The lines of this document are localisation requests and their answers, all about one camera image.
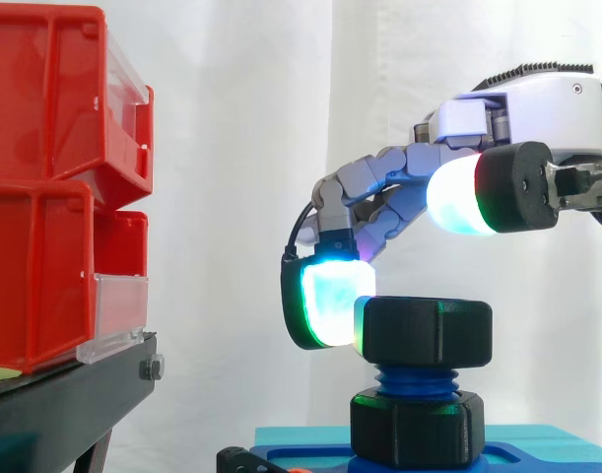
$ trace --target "teal platform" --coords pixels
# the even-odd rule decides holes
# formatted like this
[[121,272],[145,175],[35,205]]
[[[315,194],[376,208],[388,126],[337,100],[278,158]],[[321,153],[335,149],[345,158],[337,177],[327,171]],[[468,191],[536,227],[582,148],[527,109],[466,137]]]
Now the teal platform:
[[[487,426],[487,441],[502,441],[545,461],[602,463],[602,447],[551,426]],[[349,443],[348,427],[267,427],[257,429],[255,445]],[[283,468],[327,468],[347,462],[346,457],[280,458]],[[492,464],[502,461],[489,458]]]

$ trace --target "black metal shelf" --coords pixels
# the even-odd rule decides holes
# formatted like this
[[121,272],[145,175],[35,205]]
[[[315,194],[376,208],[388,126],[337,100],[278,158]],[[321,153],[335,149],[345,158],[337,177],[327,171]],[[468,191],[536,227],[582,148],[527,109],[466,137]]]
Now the black metal shelf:
[[154,391],[156,335],[93,365],[0,382],[0,473],[100,472],[111,429]]

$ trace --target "stacked red bins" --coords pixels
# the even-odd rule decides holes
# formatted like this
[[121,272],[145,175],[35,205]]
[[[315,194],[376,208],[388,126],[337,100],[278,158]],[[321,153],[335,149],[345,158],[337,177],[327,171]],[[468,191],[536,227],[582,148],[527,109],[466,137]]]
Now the stacked red bins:
[[0,4],[0,369],[142,341],[152,109],[100,9]]

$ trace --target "black cable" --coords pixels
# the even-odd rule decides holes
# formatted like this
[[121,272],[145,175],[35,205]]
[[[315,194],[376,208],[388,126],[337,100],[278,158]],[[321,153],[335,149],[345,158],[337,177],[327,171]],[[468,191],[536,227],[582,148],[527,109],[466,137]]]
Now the black cable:
[[292,227],[292,232],[290,233],[290,239],[288,239],[288,244],[285,246],[285,251],[283,252],[283,256],[281,257],[281,264],[285,264],[288,261],[292,261],[293,259],[297,259],[299,256],[297,255],[297,237],[299,236],[299,232],[301,231],[302,223],[309,215],[309,212],[313,209],[313,204],[309,202],[302,209],[301,214],[297,218],[296,223]]

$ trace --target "screw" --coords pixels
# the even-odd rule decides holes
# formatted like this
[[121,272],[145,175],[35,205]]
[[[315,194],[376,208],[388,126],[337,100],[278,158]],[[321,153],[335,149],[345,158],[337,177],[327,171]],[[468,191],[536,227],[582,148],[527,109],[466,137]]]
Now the screw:
[[145,378],[149,381],[158,381],[165,374],[165,357],[155,353],[147,359]]

